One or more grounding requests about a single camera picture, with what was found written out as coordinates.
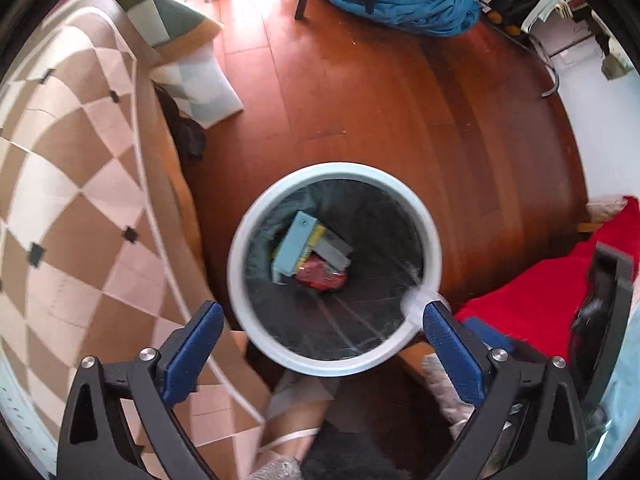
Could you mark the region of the blue white long box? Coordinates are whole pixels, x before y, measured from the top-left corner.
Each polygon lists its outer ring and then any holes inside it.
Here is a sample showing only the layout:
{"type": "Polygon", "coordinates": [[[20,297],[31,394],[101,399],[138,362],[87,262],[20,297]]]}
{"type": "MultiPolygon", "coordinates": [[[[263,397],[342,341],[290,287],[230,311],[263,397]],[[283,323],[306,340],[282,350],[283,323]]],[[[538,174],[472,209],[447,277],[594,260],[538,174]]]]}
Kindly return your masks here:
{"type": "Polygon", "coordinates": [[[274,284],[280,284],[281,278],[290,278],[296,273],[316,224],[317,219],[310,214],[303,211],[296,214],[272,259],[271,281],[274,284]]]}

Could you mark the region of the crushed red soda can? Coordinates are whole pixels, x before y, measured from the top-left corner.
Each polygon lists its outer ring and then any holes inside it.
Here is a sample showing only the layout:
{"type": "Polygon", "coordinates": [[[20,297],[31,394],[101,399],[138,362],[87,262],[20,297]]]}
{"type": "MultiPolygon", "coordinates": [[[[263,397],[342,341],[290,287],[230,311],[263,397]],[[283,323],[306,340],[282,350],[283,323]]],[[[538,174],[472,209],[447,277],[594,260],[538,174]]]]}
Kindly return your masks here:
{"type": "Polygon", "coordinates": [[[338,272],[315,254],[311,254],[303,267],[295,273],[296,281],[318,292],[340,289],[345,285],[346,278],[345,272],[338,272]]]}

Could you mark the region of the white barcode carton box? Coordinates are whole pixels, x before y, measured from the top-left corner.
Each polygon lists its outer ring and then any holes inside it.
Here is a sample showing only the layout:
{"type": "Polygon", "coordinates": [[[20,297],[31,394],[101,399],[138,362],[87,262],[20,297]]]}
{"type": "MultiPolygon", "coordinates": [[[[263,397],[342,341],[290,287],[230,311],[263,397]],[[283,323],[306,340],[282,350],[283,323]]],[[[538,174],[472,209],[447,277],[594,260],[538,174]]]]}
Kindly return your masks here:
{"type": "Polygon", "coordinates": [[[343,272],[350,265],[349,256],[352,254],[352,246],[349,246],[341,238],[326,232],[314,245],[314,252],[329,263],[333,269],[343,272]]]}

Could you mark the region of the yellow cigarette box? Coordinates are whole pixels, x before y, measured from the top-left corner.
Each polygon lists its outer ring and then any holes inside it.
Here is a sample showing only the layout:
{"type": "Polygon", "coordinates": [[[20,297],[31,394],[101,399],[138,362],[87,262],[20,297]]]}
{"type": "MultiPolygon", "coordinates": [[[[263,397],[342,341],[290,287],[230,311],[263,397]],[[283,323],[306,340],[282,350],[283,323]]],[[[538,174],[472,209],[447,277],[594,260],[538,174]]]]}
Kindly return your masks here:
{"type": "Polygon", "coordinates": [[[300,270],[305,262],[309,259],[310,255],[314,252],[317,244],[322,240],[326,227],[321,223],[316,223],[312,228],[302,252],[300,253],[295,266],[295,271],[300,270]]]}

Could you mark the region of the white round trash bin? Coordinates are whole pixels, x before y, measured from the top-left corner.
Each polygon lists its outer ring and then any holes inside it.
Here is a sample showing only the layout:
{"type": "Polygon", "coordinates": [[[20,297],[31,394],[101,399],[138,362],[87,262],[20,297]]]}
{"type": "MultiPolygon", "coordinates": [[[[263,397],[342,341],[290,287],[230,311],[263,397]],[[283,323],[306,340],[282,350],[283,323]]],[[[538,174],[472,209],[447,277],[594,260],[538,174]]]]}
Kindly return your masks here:
{"type": "Polygon", "coordinates": [[[420,330],[402,305],[436,294],[442,248],[422,200],[353,162],[292,172],[262,193],[228,258],[232,309],[248,339],[288,370],[342,377],[394,356],[420,330]]]}

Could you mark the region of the red blanket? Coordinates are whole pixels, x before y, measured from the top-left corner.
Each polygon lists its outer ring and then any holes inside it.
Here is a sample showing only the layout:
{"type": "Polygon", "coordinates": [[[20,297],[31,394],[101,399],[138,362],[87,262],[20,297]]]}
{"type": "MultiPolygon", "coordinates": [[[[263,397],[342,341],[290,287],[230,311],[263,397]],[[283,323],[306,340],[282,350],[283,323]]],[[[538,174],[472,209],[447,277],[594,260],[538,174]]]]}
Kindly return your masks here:
{"type": "Polygon", "coordinates": [[[639,202],[626,205],[589,240],[565,257],[538,262],[494,292],[468,301],[454,315],[463,323],[478,318],[512,339],[526,342],[544,356],[568,357],[570,324],[587,295],[590,262],[597,244],[605,244],[634,262],[639,271],[639,202]]]}

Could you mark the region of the light blue quilt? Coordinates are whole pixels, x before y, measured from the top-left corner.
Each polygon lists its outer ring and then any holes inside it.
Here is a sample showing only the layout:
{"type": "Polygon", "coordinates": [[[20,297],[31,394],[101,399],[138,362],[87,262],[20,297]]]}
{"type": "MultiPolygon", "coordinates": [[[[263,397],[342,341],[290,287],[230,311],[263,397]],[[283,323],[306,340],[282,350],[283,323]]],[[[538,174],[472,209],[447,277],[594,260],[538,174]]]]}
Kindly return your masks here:
{"type": "Polygon", "coordinates": [[[601,402],[608,420],[588,460],[588,479],[601,479],[622,457],[639,422],[639,307],[629,315],[620,355],[601,402]]]}

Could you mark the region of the checkered brown white tablecloth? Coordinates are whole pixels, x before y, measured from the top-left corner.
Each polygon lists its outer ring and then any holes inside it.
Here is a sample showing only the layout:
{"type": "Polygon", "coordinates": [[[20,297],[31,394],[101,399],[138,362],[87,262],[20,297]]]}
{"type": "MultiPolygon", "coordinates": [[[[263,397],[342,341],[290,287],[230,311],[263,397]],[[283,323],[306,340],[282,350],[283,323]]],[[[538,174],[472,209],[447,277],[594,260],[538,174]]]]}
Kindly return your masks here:
{"type": "Polygon", "coordinates": [[[159,346],[212,294],[169,125],[242,110],[220,24],[179,0],[70,0],[1,85],[1,414],[58,474],[86,356],[159,346]]]}

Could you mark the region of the black fuzzy trouser leg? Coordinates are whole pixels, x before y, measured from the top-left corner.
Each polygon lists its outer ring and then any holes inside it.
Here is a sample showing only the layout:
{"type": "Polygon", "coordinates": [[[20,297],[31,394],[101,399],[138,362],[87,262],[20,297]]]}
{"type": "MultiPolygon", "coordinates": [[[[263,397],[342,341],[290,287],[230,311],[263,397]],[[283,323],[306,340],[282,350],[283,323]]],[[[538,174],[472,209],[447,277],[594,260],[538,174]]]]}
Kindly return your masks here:
{"type": "Polygon", "coordinates": [[[338,430],[325,422],[300,466],[306,480],[401,480],[396,467],[366,434],[338,430]]]}

